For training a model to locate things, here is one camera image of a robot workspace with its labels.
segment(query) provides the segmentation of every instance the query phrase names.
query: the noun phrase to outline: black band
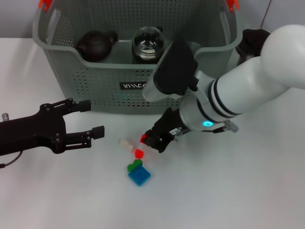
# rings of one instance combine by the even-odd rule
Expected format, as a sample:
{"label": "black band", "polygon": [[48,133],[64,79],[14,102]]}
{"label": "black band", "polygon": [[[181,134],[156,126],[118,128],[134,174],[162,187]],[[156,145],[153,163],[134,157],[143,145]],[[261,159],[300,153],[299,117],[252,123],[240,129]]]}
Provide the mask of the black band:
{"label": "black band", "polygon": [[225,105],[221,102],[220,100],[220,97],[218,95],[218,92],[217,92],[217,82],[218,82],[219,78],[217,80],[215,80],[215,83],[214,83],[214,94],[215,94],[215,97],[216,97],[216,100],[218,102],[218,104],[221,106],[221,108],[226,111],[228,114],[231,114],[231,115],[241,115],[241,114],[237,114],[237,113],[234,113],[232,111],[230,111],[228,108],[225,107]]}
{"label": "black band", "polygon": [[211,119],[211,118],[204,112],[204,110],[203,110],[203,108],[202,108],[202,106],[201,106],[201,104],[200,104],[200,102],[199,102],[198,99],[197,99],[197,105],[198,105],[198,107],[199,107],[199,110],[200,110],[201,114],[202,114],[207,120],[209,120],[209,121],[212,122],[212,123],[216,123],[216,124],[221,123],[221,122],[217,122],[217,121]]}
{"label": "black band", "polygon": [[211,84],[210,84],[210,86],[209,86],[209,91],[208,91],[208,98],[209,98],[209,101],[210,101],[210,104],[211,104],[212,108],[214,109],[214,111],[215,111],[216,113],[218,113],[220,116],[222,116],[222,117],[224,117],[224,118],[233,118],[233,117],[231,117],[231,116],[225,115],[224,113],[222,113],[222,112],[216,107],[216,105],[215,105],[215,103],[214,103],[214,100],[213,100],[213,98],[212,98],[212,85],[213,85],[213,82],[214,82],[214,81],[211,82]]}

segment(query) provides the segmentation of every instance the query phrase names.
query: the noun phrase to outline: green lego brick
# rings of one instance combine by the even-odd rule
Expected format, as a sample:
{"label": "green lego brick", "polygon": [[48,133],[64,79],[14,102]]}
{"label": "green lego brick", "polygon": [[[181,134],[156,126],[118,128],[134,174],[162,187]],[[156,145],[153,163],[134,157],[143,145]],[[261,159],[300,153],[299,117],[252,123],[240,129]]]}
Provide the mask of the green lego brick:
{"label": "green lego brick", "polygon": [[131,171],[133,171],[136,167],[138,167],[139,165],[143,165],[143,162],[142,162],[142,160],[141,159],[136,159],[136,160],[134,160],[133,161],[133,163],[132,164],[129,164],[128,166],[127,166],[127,171],[130,173]]}

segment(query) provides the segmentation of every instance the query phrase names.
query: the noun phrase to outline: screw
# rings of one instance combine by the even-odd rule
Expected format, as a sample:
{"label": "screw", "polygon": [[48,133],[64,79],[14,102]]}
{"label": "screw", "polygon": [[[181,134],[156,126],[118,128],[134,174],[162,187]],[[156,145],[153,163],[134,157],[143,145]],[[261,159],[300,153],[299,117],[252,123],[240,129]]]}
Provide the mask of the screw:
{"label": "screw", "polygon": [[2,119],[3,119],[3,121],[5,122],[5,121],[9,121],[9,114],[8,113],[3,113],[2,114]]}

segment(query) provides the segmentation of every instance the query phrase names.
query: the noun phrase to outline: dark clay teapot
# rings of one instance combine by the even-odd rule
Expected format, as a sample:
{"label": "dark clay teapot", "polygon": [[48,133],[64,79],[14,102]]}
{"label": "dark clay teapot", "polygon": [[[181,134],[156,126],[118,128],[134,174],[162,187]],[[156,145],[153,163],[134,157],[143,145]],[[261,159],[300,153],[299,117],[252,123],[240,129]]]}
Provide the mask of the dark clay teapot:
{"label": "dark clay teapot", "polygon": [[78,42],[76,49],[82,58],[88,62],[98,62],[105,59],[111,52],[112,45],[118,40],[118,35],[114,31],[102,33],[90,31],[86,33]]}

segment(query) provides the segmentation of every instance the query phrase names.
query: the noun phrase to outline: black cable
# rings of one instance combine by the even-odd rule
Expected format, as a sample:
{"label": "black cable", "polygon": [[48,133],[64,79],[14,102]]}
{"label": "black cable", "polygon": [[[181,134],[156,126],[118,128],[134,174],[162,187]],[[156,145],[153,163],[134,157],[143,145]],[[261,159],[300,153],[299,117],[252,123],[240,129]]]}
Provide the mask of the black cable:
{"label": "black cable", "polygon": [[23,153],[23,150],[21,150],[20,153],[18,154],[18,156],[11,162],[9,162],[7,164],[0,164],[0,168],[5,168],[6,166],[13,164],[15,161],[17,161],[19,159],[19,157],[21,156],[22,153]]}

